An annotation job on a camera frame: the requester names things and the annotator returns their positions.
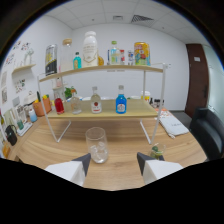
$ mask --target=black chair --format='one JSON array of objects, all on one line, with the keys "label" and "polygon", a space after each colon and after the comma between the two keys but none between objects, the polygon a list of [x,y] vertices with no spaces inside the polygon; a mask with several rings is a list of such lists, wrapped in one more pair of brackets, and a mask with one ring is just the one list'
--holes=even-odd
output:
[{"label": "black chair", "polygon": [[196,108],[190,132],[203,148],[207,160],[223,158],[224,153],[224,124],[208,108]]}]

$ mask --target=table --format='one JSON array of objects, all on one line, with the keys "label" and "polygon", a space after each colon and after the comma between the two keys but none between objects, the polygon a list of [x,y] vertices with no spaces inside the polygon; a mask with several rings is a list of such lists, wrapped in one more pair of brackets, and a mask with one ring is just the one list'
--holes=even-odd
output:
[{"label": "table", "polygon": [[[39,117],[29,131],[18,137],[12,147],[10,160],[19,159],[45,169],[51,164],[71,161],[88,153],[85,132],[91,127],[104,128],[108,140],[109,157],[103,164],[90,161],[84,188],[101,190],[122,190],[144,186],[137,152],[148,155],[151,145],[145,137],[139,119],[73,121],[59,143],[55,142],[45,117]],[[142,119],[149,136],[152,136],[156,120]],[[60,135],[67,126],[67,120],[51,120],[56,135]],[[202,163],[206,156],[191,133],[171,139],[159,124],[155,143],[166,144],[166,161],[176,162],[187,167]]]}]

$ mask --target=red bottle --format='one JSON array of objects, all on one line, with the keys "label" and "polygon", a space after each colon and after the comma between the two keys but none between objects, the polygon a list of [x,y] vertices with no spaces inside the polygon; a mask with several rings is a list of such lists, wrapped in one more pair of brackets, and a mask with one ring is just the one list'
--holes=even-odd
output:
[{"label": "red bottle", "polygon": [[59,94],[58,93],[55,94],[54,105],[55,105],[57,114],[63,114],[65,112],[64,111],[64,106],[63,106],[62,100],[59,97]]}]

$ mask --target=brown door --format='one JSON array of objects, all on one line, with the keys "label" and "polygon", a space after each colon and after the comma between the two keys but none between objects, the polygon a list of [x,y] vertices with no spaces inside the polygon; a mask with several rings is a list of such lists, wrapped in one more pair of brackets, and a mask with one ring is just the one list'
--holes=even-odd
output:
[{"label": "brown door", "polygon": [[186,44],[189,58],[189,91],[185,113],[192,117],[196,107],[206,107],[208,100],[208,65],[201,44]]}]

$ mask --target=ceiling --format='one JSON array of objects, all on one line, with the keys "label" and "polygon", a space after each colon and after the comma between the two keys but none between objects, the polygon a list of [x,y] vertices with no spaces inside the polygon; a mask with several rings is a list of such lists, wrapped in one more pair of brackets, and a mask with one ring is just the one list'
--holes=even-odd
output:
[{"label": "ceiling", "polygon": [[[73,30],[105,23],[144,25],[171,35],[185,44],[201,43],[210,46],[187,19],[151,0],[72,0],[45,15],[60,20]],[[132,23],[134,15],[148,19]],[[113,16],[123,16],[123,20],[113,20]]]}]

